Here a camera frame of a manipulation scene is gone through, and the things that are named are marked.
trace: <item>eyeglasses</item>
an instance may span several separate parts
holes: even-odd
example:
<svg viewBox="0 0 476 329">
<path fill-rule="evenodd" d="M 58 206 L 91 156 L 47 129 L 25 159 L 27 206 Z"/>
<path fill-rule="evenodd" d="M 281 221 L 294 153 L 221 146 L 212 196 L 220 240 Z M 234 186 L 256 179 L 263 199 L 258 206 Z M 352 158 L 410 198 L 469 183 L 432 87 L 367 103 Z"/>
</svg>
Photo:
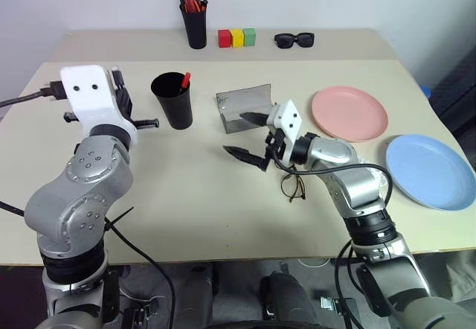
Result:
<svg viewBox="0 0 476 329">
<path fill-rule="evenodd" d="M 314 45 L 313 33 L 299 33 L 293 35 L 292 33 L 279 33 L 274 35 L 274 41 L 278 48 L 291 48 L 295 42 L 302 48 L 310 48 Z"/>
</svg>

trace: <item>gray floor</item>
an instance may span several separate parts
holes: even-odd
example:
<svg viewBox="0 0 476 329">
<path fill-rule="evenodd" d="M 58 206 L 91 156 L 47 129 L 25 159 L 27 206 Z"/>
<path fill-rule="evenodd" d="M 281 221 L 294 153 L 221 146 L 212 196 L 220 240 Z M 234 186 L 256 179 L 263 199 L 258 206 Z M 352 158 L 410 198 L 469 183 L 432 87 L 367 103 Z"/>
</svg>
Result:
<svg viewBox="0 0 476 329">
<path fill-rule="evenodd" d="M 258 291 L 260 280 L 263 276 L 270 275 L 273 271 L 280 271 L 284 263 L 288 264 L 289 273 L 307 291 L 314 304 L 321 324 L 330 328 L 345 328 L 341 317 L 333 312 L 320 308 L 320 296 L 337 297 L 334 286 L 332 264 L 318 269 L 306 268 L 297 260 L 272 260 L 272 261 L 229 261 L 219 263 L 219 294 L 213 303 L 213 323 L 237 322 L 242 320 L 262 319 L 262 310 Z M 176 292 L 182 289 L 184 278 L 187 277 L 192 263 L 169 264 L 164 268 L 176 284 Z M 162 309 L 160 315 L 149 323 L 149 328 L 162 329 L 167 323 L 168 290 L 164 280 L 157 271 L 148 265 L 135 265 L 131 267 L 130 274 L 121 280 L 123 290 L 136 298 L 151 298 L 153 296 L 165 296 L 159 301 Z M 368 329 L 387 329 L 387 319 L 382 319 L 370 312 L 365 299 L 357 292 L 348 280 L 347 272 L 341 269 L 341 286 L 346 297 L 357 301 L 361 323 Z M 121 306 L 127 306 L 129 300 L 121 299 Z M 105 328 L 120 328 L 120 319 Z"/>
</svg>

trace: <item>table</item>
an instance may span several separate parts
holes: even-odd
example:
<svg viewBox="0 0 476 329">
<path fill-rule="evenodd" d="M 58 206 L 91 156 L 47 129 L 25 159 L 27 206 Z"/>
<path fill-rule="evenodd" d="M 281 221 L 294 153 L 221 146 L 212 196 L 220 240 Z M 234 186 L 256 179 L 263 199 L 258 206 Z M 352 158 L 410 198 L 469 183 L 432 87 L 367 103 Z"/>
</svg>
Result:
<svg viewBox="0 0 476 329">
<path fill-rule="evenodd" d="M 268 130 L 225 134 L 217 92 L 270 83 L 273 101 L 295 102 L 303 134 L 327 137 L 311 119 L 313 95 L 328 86 L 355 86 L 376 97 L 389 117 L 381 137 L 354 144 L 369 162 L 384 164 L 388 142 L 408 133 L 463 151 L 374 31 L 315 31 L 314 48 L 289 50 L 273 46 L 277 32 L 258 30 L 255 48 L 237 50 L 218 49 L 211 33 L 208 47 L 197 51 L 188 48 L 183 31 L 78 31 L 64 38 L 23 95 L 59 79 L 63 66 L 120 67 L 132 117 L 158 117 L 161 126 L 139 131 L 138 146 L 130 151 L 135 181 L 108 217 L 135 206 L 118 228 L 157 261 L 335 257 L 349 237 L 324 184 L 306 177 L 307 199 L 289 203 L 280 192 L 282 172 L 270 166 L 263 173 L 229 156 L 222 145 L 264 154 Z M 166 71 L 192 74 L 193 124 L 187 130 L 169 126 L 149 89 Z M 68 110 L 66 100 L 39 98 L 13 106 L 0 122 L 2 201 L 25 208 L 35 190 L 62 172 L 81 140 L 80 125 L 62 120 Z M 475 204 L 457 213 L 435 211 L 396 189 L 387 209 L 413 252 L 476 247 Z M 2 211 L 0 223 L 0 263 L 41 264 L 36 235 L 23 219 Z M 112 233 L 106 245 L 111 263 L 144 262 Z"/>
</svg>

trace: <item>black pen holder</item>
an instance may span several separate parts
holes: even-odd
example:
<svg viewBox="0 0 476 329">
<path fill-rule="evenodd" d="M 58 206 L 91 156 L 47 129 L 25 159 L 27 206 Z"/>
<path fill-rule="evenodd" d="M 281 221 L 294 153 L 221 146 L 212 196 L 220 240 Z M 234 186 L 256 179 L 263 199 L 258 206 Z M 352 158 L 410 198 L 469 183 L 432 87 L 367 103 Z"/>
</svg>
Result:
<svg viewBox="0 0 476 329">
<path fill-rule="evenodd" d="M 199 13 L 187 13 L 181 5 L 179 7 L 184 18 L 188 45 L 195 49 L 204 48 L 207 45 L 207 9 Z"/>
</svg>

